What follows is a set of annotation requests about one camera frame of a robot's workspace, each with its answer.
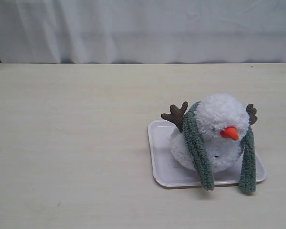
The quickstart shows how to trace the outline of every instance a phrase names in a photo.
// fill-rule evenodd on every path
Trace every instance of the orange carrot nose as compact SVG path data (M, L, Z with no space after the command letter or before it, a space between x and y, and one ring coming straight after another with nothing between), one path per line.
M239 139L238 131L233 126L227 127L225 130L222 130L220 132L220 135L223 138L231 138L231 139L233 139L235 141Z

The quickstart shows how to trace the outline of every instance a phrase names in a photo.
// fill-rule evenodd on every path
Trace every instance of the green scarf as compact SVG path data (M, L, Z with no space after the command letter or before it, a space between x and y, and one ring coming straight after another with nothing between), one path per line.
M194 114L199 103L200 101L192 105L189 111L184 115L183 134L201 185L205 190L213 190L215 187L213 172L209 157L204 148L204 143L198 131ZM249 126L248 131L240 144L244 149L244 153L239 188L243 193L250 194L256 191L255 148L251 126Z

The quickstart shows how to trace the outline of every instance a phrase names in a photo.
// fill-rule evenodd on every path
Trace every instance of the white backdrop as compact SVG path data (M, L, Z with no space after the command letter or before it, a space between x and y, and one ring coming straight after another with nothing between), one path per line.
M286 62L286 0L0 0L0 59Z

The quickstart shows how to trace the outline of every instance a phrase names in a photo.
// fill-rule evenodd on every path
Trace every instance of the brown antler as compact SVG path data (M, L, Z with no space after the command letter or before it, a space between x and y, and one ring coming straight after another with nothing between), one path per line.
M256 108L253 107L253 104L249 104L246 108L246 111L249 114L249 124L253 125L254 123L257 122L257 116L256 116L257 110Z
M182 126L183 126L183 116L186 112L186 109L188 107L188 102L185 101L181 108L178 109L176 105L171 105L170 106L170 114L163 113L161 114L161 118L165 119L167 121L170 121L171 123L174 123L178 130L182 133Z

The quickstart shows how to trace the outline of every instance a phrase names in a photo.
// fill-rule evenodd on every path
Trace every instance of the fluffy white fur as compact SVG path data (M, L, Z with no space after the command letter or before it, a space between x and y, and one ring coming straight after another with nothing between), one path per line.
M249 115L245 107L229 94L213 94L200 102L195 114L213 172L226 170L242 153L240 141L249 127ZM237 128L239 140L221 137L220 131L229 126ZM178 129L171 135L170 149L175 160L182 166L195 170L184 136Z

